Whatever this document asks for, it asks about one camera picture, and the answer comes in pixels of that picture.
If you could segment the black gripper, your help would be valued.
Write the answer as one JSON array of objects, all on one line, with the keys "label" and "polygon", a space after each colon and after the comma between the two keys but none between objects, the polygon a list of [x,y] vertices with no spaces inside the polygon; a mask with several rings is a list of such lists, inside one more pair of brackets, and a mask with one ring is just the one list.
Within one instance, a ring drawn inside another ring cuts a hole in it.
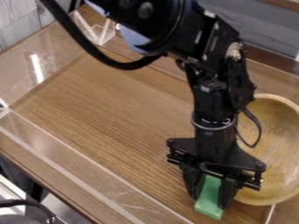
[{"label": "black gripper", "polygon": [[[187,193],[197,200],[201,197],[206,176],[197,168],[201,161],[223,162],[233,144],[239,147],[238,140],[243,141],[235,123],[221,127],[199,125],[195,128],[195,137],[170,138],[167,146],[169,162],[179,165]],[[219,187],[219,208],[229,209],[239,189],[243,187],[261,190],[266,164],[251,156],[242,148],[233,158],[233,166],[241,169],[239,181],[226,177]]]}]

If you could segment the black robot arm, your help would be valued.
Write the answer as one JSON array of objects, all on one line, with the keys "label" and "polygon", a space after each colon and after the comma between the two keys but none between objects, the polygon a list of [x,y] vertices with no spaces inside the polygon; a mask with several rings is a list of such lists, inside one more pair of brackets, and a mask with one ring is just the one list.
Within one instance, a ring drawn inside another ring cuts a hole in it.
[{"label": "black robot arm", "polygon": [[171,138],[169,161],[181,166],[189,194],[202,196],[207,178],[219,179],[217,206],[230,208],[238,190],[259,190],[266,164],[239,143],[239,114],[255,123],[247,109],[257,86],[249,77],[246,49],[237,29],[205,10],[199,0],[87,0],[120,24],[120,33],[143,55],[166,54],[186,72],[194,97],[194,138]]}]

